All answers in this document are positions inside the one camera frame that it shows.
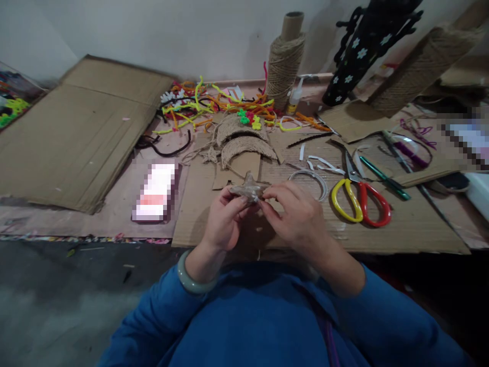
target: craft table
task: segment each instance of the craft table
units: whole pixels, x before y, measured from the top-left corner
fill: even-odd
[[[326,90],[331,74],[313,76],[304,82],[303,98],[298,111],[311,116],[322,106],[320,98]],[[258,93],[263,87],[263,80],[218,82],[221,88],[238,84],[248,98]],[[168,129],[159,119],[155,119],[147,132]],[[179,132],[162,136],[158,149],[162,152],[173,151],[186,142],[189,125]],[[280,134],[316,133],[314,129],[303,128],[298,132]],[[197,128],[197,134],[203,133],[203,126]],[[192,132],[193,148],[196,135]],[[432,139],[444,139],[440,132],[433,130]],[[173,237],[176,220],[181,205],[181,198],[188,175],[188,166],[183,166],[180,174],[178,192],[174,209],[167,222],[158,224],[139,224],[131,221],[132,206],[136,202],[140,185],[143,183],[147,166],[159,156],[151,149],[135,150],[113,188],[105,198],[105,205],[93,216],[62,208],[45,207],[26,203],[21,199],[0,198],[0,240],[45,240],[45,241],[125,241],[125,242],[160,242],[166,243]],[[489,248],[489,230],[487,223],[463,195],[448,197],[433,196],[437,205],[452,222],[459,236],[469,248]],[[393,252],[405,252],[406,249],[395,248]]]

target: scissors blade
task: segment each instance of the scissors blade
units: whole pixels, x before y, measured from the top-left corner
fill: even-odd
[[[351,158],[350,153],[345,149],[346,154],[346,169],[347,176],[353,182],[362,182],[362,178],[358,174],[357,166],[353,163],[353,158]]]

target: concrete floor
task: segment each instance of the concrete floor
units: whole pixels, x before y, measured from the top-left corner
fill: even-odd
[[[95,365],[142,293],[183,252],[169,245],[88,244],[80,248],[104,249],[66,257],[73,245],[0,242],[2,367]]]

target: blue sweater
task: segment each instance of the blue sweater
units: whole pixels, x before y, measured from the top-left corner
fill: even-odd
[[[365,288],[344,299],[288,266],[241,264],[196,297],[173,267],[122,321],[99,365],[330,366],[318,313],[341,366],[473,365],[421,307],[365,271]]]

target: jade bangle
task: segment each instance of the jade bangle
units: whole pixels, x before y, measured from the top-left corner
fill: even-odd
[[[219,275],[207,284],[200,284],[194,281],[192,278],[190,278],[187,270],[185,269],[185,260],[187,259],[188,254],[190,254],[190,250],[185,251],[185,253],[180,257],[177,266],[178,278],[180,279],[182,286],[185,288],[185,290],[187,290],[187,292],[195,295],[202,295],[210,292],[217,284]]]

